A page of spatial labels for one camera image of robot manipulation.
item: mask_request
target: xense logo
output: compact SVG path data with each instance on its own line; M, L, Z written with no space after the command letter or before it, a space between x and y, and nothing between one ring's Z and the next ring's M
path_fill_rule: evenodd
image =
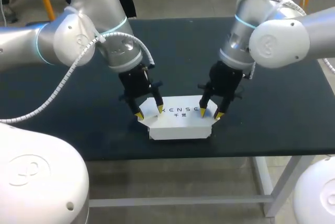
M190 107L186 107L186 108L182 108L182 107L180 107L180 108L169 108L169 109L166 109L166 108L164 108L162 111L163 112L165 112L165 110L166 111L169 111L169 112L171 112L171 113L174 113L174 112L182 112L182 111L191 111L191 110L199 110L199 107L194 107L194 108L190 108Z

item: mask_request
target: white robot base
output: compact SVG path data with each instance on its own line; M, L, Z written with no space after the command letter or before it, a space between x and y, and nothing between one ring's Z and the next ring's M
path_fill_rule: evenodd
M88 172L65 141L0 123L0 223L85 224Z
M150 97L140 106L144 120L139 122L148 127L149 138L153 140L206 139L217 121L214 119L217 105L210 100L202 118L199 110L201 97L164 97L162 114L157 111L154 98Z

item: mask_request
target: white spiral cable wrap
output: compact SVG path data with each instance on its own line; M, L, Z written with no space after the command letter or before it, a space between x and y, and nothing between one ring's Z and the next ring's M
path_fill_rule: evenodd
M238 6L241 1L243 1L243 0L237 0L236 5ZM279 9L281 6L284 6L284 5L298 11L302 16L306 16L306 12L299 5L297 5L295 2L293 2L292 0L270 0L270 1L278 2L278 4L276 6L274 6L274 8L268 13L268 15L265 17L265 20L267 20L277 9ZM333 74L335 74L335 69L331 65L331 63L328 61L328 59L323 58L322 60L327 65L329 70ZM253 64L252 69L251 69L251 73L250 73L250 77L249 77L250 80L252 79L252 77L254 75L254 72L255 72L255 63Z
M155 65L155 62L151 56L150 51L148 50L148 48L144 45L144 43L138 39L137 37L134 37L133 35L127 34L127 33L122 33L122 32L110 32L110 33L104 33L102 34L102 36L104 38L107 37L124 37L124 38L130 38L131 40L133 40L135 43L137 43L146 53L149 63L152 65ZM69 80L70 76L72 75L73 71L76 69L79 61L81 60L81 58L85 55L85 53L97 42L99 42L99 38L96 37L95 39L93 39L82 51L82 53L78 56L78 58L74 61L74 63L71 65L71 67L69 68L68 72L66 73L66 75L64 76L63 80L59 83L59 85L57 86L57 88L54 90L54 92L51 94L51 96L40 106L38 107L36 110L23 115L21 117L17 117L17 118L12 118L12 119L0 119L0 123L4 123L4 124L14 124L14 123L18 123L24 120L27 120L29 118L32 118L34 116L36 116L37 114L39 114L40 112L42 112L48 105L50 105L50 103L56 98L56 96L59 94L59 92L62 90L63 86L65 85L65 83Z

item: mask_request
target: table leg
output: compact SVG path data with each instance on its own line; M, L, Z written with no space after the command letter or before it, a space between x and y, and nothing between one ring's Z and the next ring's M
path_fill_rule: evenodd
M264 205L266 217L275 217L293 191L299 177L310 166L312 156L292 156L272 191L273 202Z

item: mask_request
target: white box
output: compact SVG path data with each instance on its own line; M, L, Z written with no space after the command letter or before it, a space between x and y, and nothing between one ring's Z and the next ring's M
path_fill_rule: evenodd
M140 105L144 120L139 122L148 127L149 138L154 140L206 139L211 135L212 125L217 122L214 119L217 105L210 100L202 118L199 108L201 97L164 97L162 114L154 98L150 97Z

